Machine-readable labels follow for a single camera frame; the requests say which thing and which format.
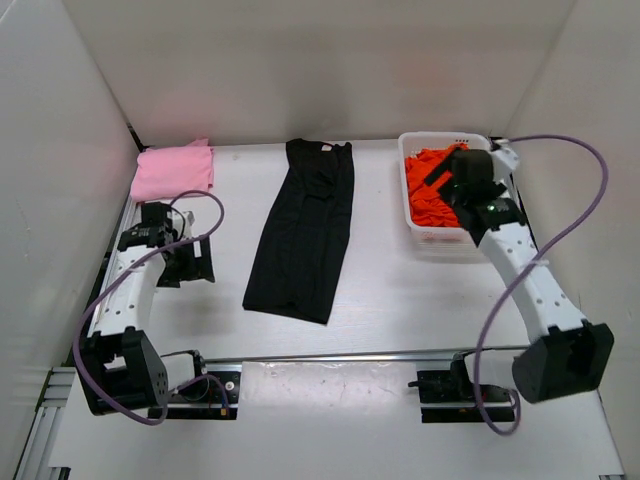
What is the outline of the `white plastic basket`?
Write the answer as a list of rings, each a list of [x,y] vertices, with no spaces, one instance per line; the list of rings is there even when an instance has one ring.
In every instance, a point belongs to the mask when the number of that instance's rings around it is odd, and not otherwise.
[[[469,262],[483,262],[483,255],[475,247],[469,233],[462,228],[418,226],[410,214],[405,160],[427,148],[444,149],[454,143],[462,143],[472,149],[491,150],[488,137],[476,133],[418,131],[407,132],[397,140],[400,165],[400,186],[404,217],[414,243],[430,258],[464,258]]]

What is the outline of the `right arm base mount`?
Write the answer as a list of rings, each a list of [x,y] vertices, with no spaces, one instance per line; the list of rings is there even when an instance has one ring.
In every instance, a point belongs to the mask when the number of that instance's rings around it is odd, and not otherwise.
[[[408,388],[418,393],[423,424],[483,423],[465,360],[469,352],[455,353],[451,360],[423,362]],[[515,402],[508,390],[482,384],[481,396],[491,421],[509,424],[516,420]]]

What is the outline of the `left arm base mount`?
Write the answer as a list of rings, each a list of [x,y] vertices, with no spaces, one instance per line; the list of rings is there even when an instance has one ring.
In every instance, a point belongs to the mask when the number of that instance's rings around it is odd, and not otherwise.
[[[170,381],[166,420],[237,419],[240,362],[206,360],[197,350],[171,352],[161,359]]]

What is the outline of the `pink t shirt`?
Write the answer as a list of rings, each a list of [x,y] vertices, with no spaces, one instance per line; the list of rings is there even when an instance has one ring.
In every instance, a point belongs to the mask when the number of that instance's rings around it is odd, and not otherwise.
[[[180,147],[149,148],[137,157],[130,188],[134,202],[175,198],[189,190],[213,186],[214,148],[206,138]]]

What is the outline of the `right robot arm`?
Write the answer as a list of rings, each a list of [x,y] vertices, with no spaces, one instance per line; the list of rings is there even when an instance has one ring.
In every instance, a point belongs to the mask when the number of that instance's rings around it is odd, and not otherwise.
[[[587,319],[545,264],[550,248],[536,247],[524,213],[507,194],[505,182],[518,165],[519,158],[506,141],[494,151],[456,147],[424,182],[437,186],[441,199],[506,287],[466,362],[475,396],[491,385],[514,390],[536,404],[598,389],[614,335],[606,324]],[[519,310],[529,344],[513,357],[485,357],[489,326],[507,299]]]

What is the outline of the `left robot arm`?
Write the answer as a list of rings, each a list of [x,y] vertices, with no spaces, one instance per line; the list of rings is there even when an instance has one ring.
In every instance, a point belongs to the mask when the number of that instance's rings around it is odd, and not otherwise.
[[[160,355],[145,330],[160,288],[184,282],[214,282],[210,242],[195,240],[195,218],[162,202],[145,203],[138,223],[125,230],[115,253],[115,288],[103,300],[98,318],[79,340],[86,370],[81,384],[94,415],[163,408],[173,393],[199,397],[208,387],[196,350]]]

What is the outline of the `black t shirt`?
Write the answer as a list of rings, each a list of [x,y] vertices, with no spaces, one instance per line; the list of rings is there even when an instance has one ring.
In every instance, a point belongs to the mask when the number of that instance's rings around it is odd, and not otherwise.
[[[265,222],[242,306],[327,324],[350,239],[353,145],[285,145],[288,171]]]

